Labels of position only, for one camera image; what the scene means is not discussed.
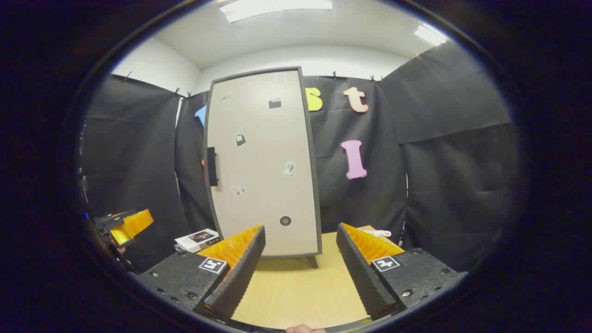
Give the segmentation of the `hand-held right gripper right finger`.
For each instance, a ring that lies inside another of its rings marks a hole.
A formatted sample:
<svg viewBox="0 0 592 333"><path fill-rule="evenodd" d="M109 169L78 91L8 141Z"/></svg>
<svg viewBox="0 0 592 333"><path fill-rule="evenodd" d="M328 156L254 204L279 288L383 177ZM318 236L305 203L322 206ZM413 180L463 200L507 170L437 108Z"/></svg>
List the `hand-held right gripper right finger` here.
<svg viewBox="0 0 592 333"><path fill-rule="evenodd" d="M422 248L404 251L344 223L338 226L336 243L372 320L414 310L467 275Z"/></svg>

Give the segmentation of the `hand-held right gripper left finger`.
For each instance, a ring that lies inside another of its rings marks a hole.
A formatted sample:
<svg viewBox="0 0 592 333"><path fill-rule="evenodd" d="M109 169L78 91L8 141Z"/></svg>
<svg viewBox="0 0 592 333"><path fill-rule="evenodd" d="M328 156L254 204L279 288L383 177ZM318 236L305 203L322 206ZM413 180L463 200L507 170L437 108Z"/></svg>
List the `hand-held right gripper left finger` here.
<svg viewBox="0 0 592 333"><path fill-rule="evenodd" d="M133 278L172 304L214 320L230 320L266 245L254 226L198 253L176 252Z"/></svg>

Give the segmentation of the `black backdrop cloth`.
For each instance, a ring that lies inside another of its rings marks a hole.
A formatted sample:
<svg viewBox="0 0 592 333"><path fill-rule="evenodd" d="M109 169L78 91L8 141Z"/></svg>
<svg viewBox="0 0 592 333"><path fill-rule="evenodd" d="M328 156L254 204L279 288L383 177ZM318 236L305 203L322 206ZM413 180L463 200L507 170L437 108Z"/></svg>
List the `black backdrop cloth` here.
<svg viewBox="0 0 592 333"><path fill-rule="evenodd" d="M458 271L487 256L514 221L524 187L510 107L461 47L433 47L379 83L304 76L323 233L339 223L392 232ZM112 74L81 135L83 198L100 217L148 209L129 249L145 271L173 240L214 228L205 187L202 92L172 92Z"/></svg>

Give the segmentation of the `ceiling light panel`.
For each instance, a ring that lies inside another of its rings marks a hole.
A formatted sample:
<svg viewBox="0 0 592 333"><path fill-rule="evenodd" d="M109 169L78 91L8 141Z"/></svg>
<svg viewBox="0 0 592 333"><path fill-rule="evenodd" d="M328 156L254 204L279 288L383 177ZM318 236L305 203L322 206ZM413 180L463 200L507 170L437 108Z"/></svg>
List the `ceiling light panel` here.
<svg viewBox="0 0 592 333"><path fill-rule="evenodd" d="M414 35L432 44L438 46L447 42L448 38L440 31L429 25L419 25Z"/></svg>
<svg viewBox="0 0 592 333"><path fill-rule="evenodd" d="M326 10L333 8L332 0L236 0L220 6L230 23L244 19L293 10Z"/></svg>

